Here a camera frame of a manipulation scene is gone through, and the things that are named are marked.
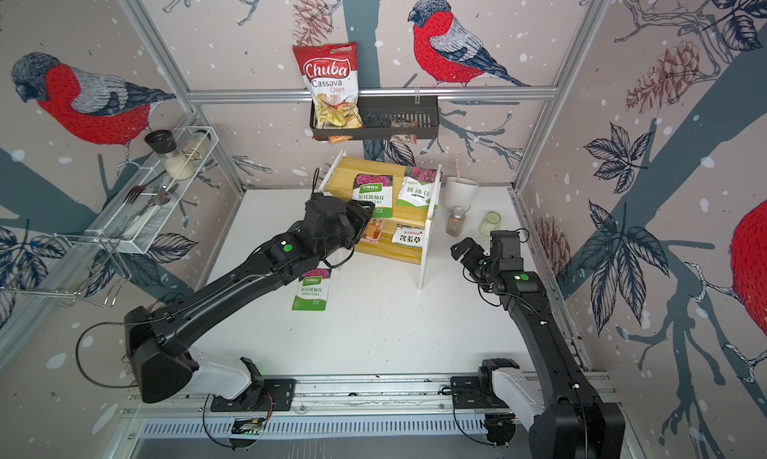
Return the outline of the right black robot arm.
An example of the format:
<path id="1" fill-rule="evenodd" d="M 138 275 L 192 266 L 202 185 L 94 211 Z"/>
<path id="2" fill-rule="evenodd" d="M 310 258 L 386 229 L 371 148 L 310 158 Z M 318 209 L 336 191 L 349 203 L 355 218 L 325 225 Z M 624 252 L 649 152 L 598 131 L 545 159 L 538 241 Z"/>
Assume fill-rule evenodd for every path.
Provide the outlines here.
<path id="1" fill-rule="evenodd" d="M 489 359 L 479 369 L 479 387 L 505 403 L 529 435 L 535 458 L 618 458 L 625 419 L 604 401 L 577 364 L 554 319 L 538 274 L 525 269 L 516 230 L 491 233 L 484 250 L 467 237 L 451 246 L 479 292 L 494 294 L 529 351 L 539 387 L 533 388 L 510 360 Z"/>

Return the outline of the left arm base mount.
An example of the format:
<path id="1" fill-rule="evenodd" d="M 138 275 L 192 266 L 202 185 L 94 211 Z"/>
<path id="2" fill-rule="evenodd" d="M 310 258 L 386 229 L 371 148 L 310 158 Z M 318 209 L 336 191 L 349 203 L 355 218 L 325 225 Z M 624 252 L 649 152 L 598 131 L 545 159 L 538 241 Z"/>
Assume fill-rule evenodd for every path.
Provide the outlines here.
<path id="1" fill-rule="evenodd" d="M 242 357 L 241 363 L 249 371 L 251 384 L 234 399 L 215 396 L 213 412 L 286 412 L 292 407 L 296 386 L 295 378 L 265 378 L 251 359 Z"/>

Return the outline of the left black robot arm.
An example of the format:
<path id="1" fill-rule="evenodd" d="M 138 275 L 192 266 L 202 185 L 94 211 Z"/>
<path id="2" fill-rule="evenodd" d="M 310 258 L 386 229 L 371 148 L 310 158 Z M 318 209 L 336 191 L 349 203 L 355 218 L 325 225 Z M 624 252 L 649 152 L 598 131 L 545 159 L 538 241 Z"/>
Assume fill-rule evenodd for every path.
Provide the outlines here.
<path id="1" fill-rule="evenodd" d="M 189 390 L 218 396 L 241 410 L 261 406 L 265 380 L 251 359 L 216 358 L 194 343 L 250 302 L 327 262 L 338 249 L 353 250 L 374 210 L 370 201 L 313 193 L 302 221 L 262 243 L 227 274 L 175 303 L 129 311 L 126 354 L 142 400 L 159 403 Z"/>

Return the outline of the white mimosa seed bag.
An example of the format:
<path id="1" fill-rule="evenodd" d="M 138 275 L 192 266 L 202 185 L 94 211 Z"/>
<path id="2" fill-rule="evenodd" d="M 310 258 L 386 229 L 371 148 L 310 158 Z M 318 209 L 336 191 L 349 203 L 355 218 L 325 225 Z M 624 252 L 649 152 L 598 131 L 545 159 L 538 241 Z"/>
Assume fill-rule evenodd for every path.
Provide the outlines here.
<path id="1" fill-rule="evenodd" d="M 397 195 L 397 206 L 428 209 L 431 205 L 436 181 L 437 171 L 435 169 L 407 167 L 403 176 L 403 185 Z"/>

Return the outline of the green seed bag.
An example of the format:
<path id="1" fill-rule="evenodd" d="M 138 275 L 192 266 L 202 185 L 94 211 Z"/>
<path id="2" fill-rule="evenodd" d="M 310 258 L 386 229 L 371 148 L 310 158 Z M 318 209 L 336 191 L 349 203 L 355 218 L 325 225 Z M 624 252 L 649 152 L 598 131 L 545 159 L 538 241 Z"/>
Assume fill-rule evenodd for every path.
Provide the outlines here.
<path id="1" fill-rule="evenodd" d="M 374 219 L 393 217 L 393 177 L 391 175 L 357 175 L 352 199 L 375 205 Z"/>
<path id="2" fill-rule="evenodd" d="M 330 294 L 332 271 L 316 268 L 303 274 L 299 280 L 293 311 L 325 311 Z"/>

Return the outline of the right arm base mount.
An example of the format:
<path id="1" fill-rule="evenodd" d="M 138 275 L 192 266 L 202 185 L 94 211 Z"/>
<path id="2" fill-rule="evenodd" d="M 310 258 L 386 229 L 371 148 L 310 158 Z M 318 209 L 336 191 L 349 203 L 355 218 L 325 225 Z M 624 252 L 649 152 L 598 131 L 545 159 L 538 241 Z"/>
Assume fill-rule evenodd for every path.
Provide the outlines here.
<path id="1" fill-rule="evenodd" d="M 442 395 L 449 395 L 453 408 L 457 410 L 509 409 L 495 393 L 491 385 L 491 373 L 501 368 L 520 369 L 512 359 L 483 359 L 476 375 L 453 376 L 449 386 L 441 389 Z"/>

